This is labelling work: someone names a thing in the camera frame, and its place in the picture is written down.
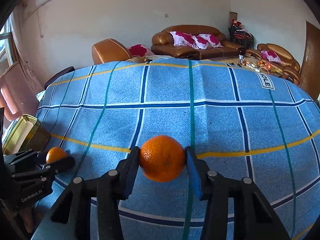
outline brown leather sofa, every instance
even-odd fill
[[[245,56],[247,57],[255,57],[257,59],[261,59],[264,62],[269,62],[262,58],[261,51],[262,50],[272,50],[274,51],[282,61],[282,64],[276,62],[270,62],[270,64],[280,70],[282,73],[281,78],[288,79],[295,85],[300,85],[300,64],[297,60],[293,58],[293,56],[283,47],[276,44],[258,44],[257,49],[247,49],[245,51]]]
[[[199,35],[201,33],[213,34],[218,38],[223,47],[193,49],[188,46],[174,46],[174,40],[170,32],[183,32],[192,35]],[[240,53],[244,53],[243,46],[226,41],[226,36],[218,29],[205,25],[176,25],[168,27],[153,36],[152,44],[151,50],[154,54],[194,60],[218,57],[238,57]]]

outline orange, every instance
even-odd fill
[[[184,169],[183,147],[167,135],[152,137],[141,146],[139,164],[148,179],[158,182],[171,181]]]
[[[61,149],[60,147],[53,147],[47,153],[47,157],[45,159],[46,163],[53,163],[57,160],[60,160],[64,157],[67,157],[67,153]]]

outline blue gripper pad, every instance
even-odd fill
[[[209,170],[209,167],[205,161],[197,159],[192,147],[186,147],[185,154],[188,176],[189,180],[191,181],[193,192],[200,200],[203,200],[203,188],[206,184],[206,174]]]

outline leather armchair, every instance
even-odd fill
[[[193,49],[188,46],[174,46],[174,40],[170,32],[184,32],[192,35],[201,33],[213,34],[218,38],[223,47],[211,49]],[[218,29],[205,25],[176,25],[164,29],[152,37],[151,50],[157,55],[169,55],[175,58],[188,58],[202,60],[217,57],[238,57],[244,53],[244,47],[226,41],[226,37]]]
[[[262,50],[274,51],[279,56],[282,63],[269,62],[268,60],[263,59],[261,54]],[[280,73],[282,73],[280,76],[281,78],[288,79],[297,86],[300,85],[300,64],[286,49],[282,48],[281,46],[271,43],[261,43],[258,44],[257,49],[247,49],[245,56],[255,57],[263,62],[270,63],[274,68],[280,70]]]
[[[131,58],[133,57],[127,48],[114,39],[106,39],[92,46],[92,59],[96,65]]]

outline pink floral pillow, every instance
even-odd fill
[[[279,58],[279,56],[272,50],[262,50],[261,51],[262,57],[264,59],[267,59],[271,62],[278,62],[278,63],[282,63],[281,59]]]
[[[154,53],[143,44],[137,44],[127,48],[133,57],[152,56]]]
[[[204,38],[202,38],[199,35],[196,35],[196,36],[192,35],[191,38],[195,41],[195,44],[197,45],[197,47],[199,49],[210,49],[210,48],[212,48],[212,46],[209,43],[209,41],[205,40]]]
[[[223,47],[217,37],[212,34],[199,34],[199,36],[207,40],[213,48]]]
[[[174,39],[174,46],[189,46],[198,49],[195,41],[192,39],[191,34],[183,32],[170,32]]]

